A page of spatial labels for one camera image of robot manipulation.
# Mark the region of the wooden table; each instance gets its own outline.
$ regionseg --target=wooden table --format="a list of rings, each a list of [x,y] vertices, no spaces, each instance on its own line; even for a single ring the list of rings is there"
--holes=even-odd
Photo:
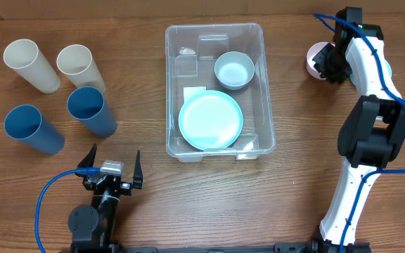
[[[385,55],[405,98],[405,14],[365,15],[385,34]],[[165,151],[165,30],[170,25],[258,22],[264,30],[277,146],[271,155],[236,162],[205,158],[184,164]],[[130,180],[137,149],[144,185],[119,205],[115,237],[125,246],[202,247],[304,242],[328,211],[340,173],[338,131],[356,103],[356,91],[317,81],[305,69],[308,48],[332,33],[310,15],[218,18],[132,18],[0,21],[0,252],[38,252],[34,211],[40,190],[53,176],[74,169],[93,143],[96,164],[123,161]],[[2,60],[13,40],[32,39],[56,68],[70,44],[88,46],[107,84],[118,121],[116,134],[99,139],[67,112],[74,86],[38,92]],[[43,155],[4,133],[4,117],[33,104],[65,136],[64,149]],[[405,143],[389,168],[405,167]],[[71,243],[68,214],[89,204],[91,193],[69,176],[47,192],[40,234],[50,252]],[[381,176],[373,187],[356,234],[373,252],[405,252],[405,175]]]

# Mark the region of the wood grain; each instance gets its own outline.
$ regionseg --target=wood grain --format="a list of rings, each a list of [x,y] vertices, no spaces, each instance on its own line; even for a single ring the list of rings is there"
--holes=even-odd
[[[382,26],[386,59],[405,98],[405,14],[367,15],[364,21]],[[206,157],[182,164],[165,151],[165,30],[230,22],[257,22],[264,30],[276,150],[252,161]],[[73,169],[92,143],[99,145],[96,164],[122,161],[126,179],[141,150],[144,187],[122,199],[115,230],[125,246],[306,241],[329,208],[340,173],[338,131],[357,100],[349,82],[328,84],[305,70],[307,49],[331,36],[310,15],[0,21],[0,252],[38,252],[38,194],[53,176]],[[44,95],[4,65],[4,48],[20,38],[37,42],[55,68],[63,47],[91,49],[118,120],[114,136],[96,138],[69,116],[65,103],[74,86],[64,76],[57,92]],[[5,135],[4,117],[23,103],[37,106],[65,136],[60,153],[43,155]],[[405,167],[405,143],[389,167]],[[90,199],[77,177],[51,186],[41,211],[45,248],[69,247],[68,214]],[[356,235],[373,252],[405,252],[405,175],[379,178]]]

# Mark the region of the plastic container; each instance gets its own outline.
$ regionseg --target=plastic container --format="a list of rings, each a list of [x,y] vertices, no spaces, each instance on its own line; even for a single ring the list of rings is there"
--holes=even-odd
[[[173,25],[165,32],[165,50],[166,148],[169,155],[181,162],[200,162],[204,156],[214,155],[235,155],[237,160],[250,160],[274,150],[276,139],[264,38],[258,24]],[[229,51],[245,53],[255,64],[254,77],[239,90],[225,89],[215,76],[217,58]],[[243,128],[232,145],[201,151],[182,136],[179,112],[184,104],[184,88],[189,87],[222,91],[239,104],[243,114]]]

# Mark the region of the blue cup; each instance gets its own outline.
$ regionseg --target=blue cup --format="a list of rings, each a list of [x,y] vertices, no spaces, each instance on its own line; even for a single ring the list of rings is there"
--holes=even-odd
[[[33,105],[13,108],[4,120],[4,130],[11,138],[50,155],[65,145],[63,136]]]
[[[68,112],[96,135],[107,138],[117,130],[117,121],[96,88],[84,86],[71,93],[67,102]]]

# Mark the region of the divided storage box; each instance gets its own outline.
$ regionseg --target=divided storage box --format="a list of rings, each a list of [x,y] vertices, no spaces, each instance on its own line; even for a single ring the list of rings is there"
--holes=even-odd
[[[165,32],[165,50],[169,155],[181,162],[199,162],[204,156],[213,155],[235,155],[237,160],[250,160],[273,151],[276,146],[273,112],[264,37],[258,24],[173,25]],[[225,89],[214,73],[217,58],[229,51],[245,53],[255,64],[252,80],[236,91]],[[242,110],[242,131],[227,148],[198,150],[187,143],[179,130],[184,88],[201,86],[227,93]]]

